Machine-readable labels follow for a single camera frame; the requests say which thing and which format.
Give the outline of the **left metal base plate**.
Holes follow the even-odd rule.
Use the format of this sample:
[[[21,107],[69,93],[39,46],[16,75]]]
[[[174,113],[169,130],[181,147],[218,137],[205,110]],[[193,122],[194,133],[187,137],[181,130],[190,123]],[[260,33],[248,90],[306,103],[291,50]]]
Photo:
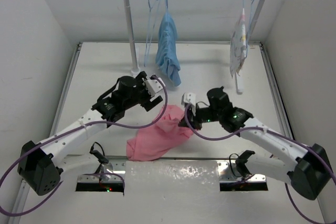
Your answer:
[[[109,164],[100,164],[100,166],[92,174],[100,175],[80,175],[77,178],[79,183],[119,183],[122,177],[125,177],[125,160],[110,159]]]

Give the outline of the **blue t shirt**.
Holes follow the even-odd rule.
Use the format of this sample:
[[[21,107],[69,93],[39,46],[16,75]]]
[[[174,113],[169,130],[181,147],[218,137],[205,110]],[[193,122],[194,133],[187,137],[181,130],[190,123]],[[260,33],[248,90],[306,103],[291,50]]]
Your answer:
[[[176,54],[177,37],[175,22],[167,11],[159,27],[159,41],[155,63],[161,72],[172,81],[175,87],[181,84],[179,75],[181,67]]]

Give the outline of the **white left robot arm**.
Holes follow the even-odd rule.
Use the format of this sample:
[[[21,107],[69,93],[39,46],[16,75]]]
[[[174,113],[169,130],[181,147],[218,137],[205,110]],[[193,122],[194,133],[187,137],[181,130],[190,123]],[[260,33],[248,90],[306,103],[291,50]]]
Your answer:
[[[18,163],[19,175],[38,196],[50,193],[61,181],[63,159],[95,134],[116,124],[126,110],[140,105],[150,111],[163,101],[159,92],[165,84],[156,75],[142,71],[136,77],[122,76],[98,97],[96,103],[77,121],[56,135],[23,145]]]

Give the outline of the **white patterned garment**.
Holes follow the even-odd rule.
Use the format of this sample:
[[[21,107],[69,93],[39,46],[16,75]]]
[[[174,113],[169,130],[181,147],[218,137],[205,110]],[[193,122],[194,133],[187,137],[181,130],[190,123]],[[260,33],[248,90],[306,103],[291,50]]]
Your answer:
[[[246,18],[245,9],[235,23],[234,30],[230,39],[230,75],[233,77],[239,73],[244,65],[247,57],[247,41],[246,41]]]

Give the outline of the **metal base plate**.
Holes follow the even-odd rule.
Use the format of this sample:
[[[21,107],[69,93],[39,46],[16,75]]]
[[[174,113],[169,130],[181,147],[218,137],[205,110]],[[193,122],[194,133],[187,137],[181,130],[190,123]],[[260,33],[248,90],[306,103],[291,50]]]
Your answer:
[[[227,159],[217,161],[217,171],[219,181],[221,183],[235,183],[235,182],[265,183],[267,181],[266,176],[261,174],[249,175],[245,179],[242,179],[241,177],[236,177],[232,173],[229,160]]]
[[[92,174],[100,175],[80,175],[77,178],[79,183],[119,183],[122,177],[125,177],[125,160],[110,159],[109,164],[100,164],[100,166]]]

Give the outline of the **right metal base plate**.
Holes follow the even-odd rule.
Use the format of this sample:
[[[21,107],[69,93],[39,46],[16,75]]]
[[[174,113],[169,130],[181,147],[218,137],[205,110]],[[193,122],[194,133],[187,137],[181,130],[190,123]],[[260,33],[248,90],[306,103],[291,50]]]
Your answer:
[[[227,159],[217,161],[217,171],[219,181],[221,183],[235,183],[235,182],[265,183],[267,181],[266,176],[261,174],[249,175],[245,179],[242,179],[241,177],[236,177],[232,173],[229,160]]]

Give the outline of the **pink t shirt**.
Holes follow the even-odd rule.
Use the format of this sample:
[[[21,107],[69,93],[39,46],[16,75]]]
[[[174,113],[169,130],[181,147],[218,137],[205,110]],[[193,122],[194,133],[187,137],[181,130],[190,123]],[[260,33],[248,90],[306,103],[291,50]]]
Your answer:
[[[134,138],[127,140],[127,158],[130,161],[153,161],[187,142],[193,132],[187,127],[179,127],[183,116],[181,108],[168,105],[156,123],[139,129]]]

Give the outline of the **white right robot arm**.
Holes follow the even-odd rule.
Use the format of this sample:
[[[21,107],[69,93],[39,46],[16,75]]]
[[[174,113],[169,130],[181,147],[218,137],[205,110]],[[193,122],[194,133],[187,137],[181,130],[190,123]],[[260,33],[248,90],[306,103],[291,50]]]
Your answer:
[[[207,92],[209,105],[197,105],[196,95],[184,93],[185,107],[180,127],[198,134],[204,123],[218,122],[228,132],[224,139],[238,136],[262,147],[271,157],[262,157],[245,150],[236,159],[233,173],[239,178],[262,174],[292,186],[302,197],[315,200],[329,180],[335,180],[325,149],[314,144],[306,146],[287,138],[260,122],[250,112],[233,106],[223,87]]]

